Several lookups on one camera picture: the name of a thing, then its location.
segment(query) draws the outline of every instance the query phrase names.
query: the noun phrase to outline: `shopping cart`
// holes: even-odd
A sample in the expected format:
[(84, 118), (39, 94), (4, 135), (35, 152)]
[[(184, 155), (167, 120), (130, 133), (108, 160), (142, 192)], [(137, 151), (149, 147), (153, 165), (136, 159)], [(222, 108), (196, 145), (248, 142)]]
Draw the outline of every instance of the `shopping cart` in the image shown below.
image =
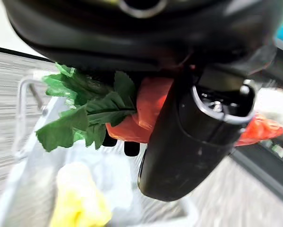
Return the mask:
[[(44, 108), (34, 83), (40, 83), (45, 72), (34, 72), (24, 78), (18, 90), (17, 132), (13, 146), (17, 163), (9, 174), (5, 191), (0, 197), (0, 227), (48, 226), (56, 197), (55, 179), (65, 164), (83, 162), (91, 171), (96, 186), (111, 204), (111, 227), (192, 227), (198, 220), (198, 211), (188, 196), (175, 202), (161, 202), (141, 194), (137, 175), (146, 145), (141, 145), (138, 157), (124, 155), (124, 143), (118, 141), (112, 148), (94, 145), (86, 148), (77, 141), (71, 148), (57, 148), (46, 153), (38, 142), (35, 131), (59, 113), (68, 109), (64, 98), (53, 97)], [(30, 88), (42, 111), (32, 134), (24, 143), (26, 90)]]

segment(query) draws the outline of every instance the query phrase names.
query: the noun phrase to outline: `white wall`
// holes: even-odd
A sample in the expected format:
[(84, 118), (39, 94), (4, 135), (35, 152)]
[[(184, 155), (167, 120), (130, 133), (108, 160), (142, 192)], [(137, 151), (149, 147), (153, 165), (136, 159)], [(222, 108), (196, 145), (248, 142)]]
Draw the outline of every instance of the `white wall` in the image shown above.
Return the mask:
[(0, 47), (13, 51), (41, 56), (39, 53), (25, 44), (11, 27), (3, 3), (0, 0)]

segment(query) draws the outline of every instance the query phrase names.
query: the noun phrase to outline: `metal ring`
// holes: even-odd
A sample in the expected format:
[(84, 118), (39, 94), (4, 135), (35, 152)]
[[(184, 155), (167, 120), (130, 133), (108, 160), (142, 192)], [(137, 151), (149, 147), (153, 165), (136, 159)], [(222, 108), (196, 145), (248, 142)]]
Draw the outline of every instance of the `metal ring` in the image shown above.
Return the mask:
[(149, 9), (136, 9), (129, 6), (125, 0), (119, 1), (119, 8), (135, 18), (150, 18), (162, 12), (167, 6), (168, 0), (160, 0), (155, 6)]

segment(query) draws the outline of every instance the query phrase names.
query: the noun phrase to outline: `black handle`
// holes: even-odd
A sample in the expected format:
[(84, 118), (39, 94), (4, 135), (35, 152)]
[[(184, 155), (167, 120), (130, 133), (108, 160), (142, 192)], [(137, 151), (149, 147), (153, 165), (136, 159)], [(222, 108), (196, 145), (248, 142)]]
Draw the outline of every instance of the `black handle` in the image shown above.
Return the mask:
[(161, 201), (196, 188), (229, 154), (253, 116), (251, 87), (248, 94), (214, 93), (215, 101), (204, 88), (188, 84), (181, 77), (172, 85), (140, 167), (141, 192)]

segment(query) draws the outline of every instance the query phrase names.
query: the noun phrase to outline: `black plastic housing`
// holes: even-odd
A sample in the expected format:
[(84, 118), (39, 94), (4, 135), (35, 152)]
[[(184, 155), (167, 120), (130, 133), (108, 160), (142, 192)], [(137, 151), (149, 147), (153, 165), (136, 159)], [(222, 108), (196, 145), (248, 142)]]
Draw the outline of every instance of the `black plastic housing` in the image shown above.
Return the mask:
[(78, 0), (3, 2), (17, 34), (36, 51), (95, 70), (171, 69), (191, 54), (238, 60), (270, 42), (283, 19), (283, 0), (187, 0), (184, 7), (170, 0), (147, 19)]
[(229, 154), (254, 114), (250, 87), (244, 116), (214, 112), (202, 103), (196, 86), (185, 87), (180, 80), (172, 85), (140, 168), (141, 192), (161, 201), (178, 200), (195, 189)]

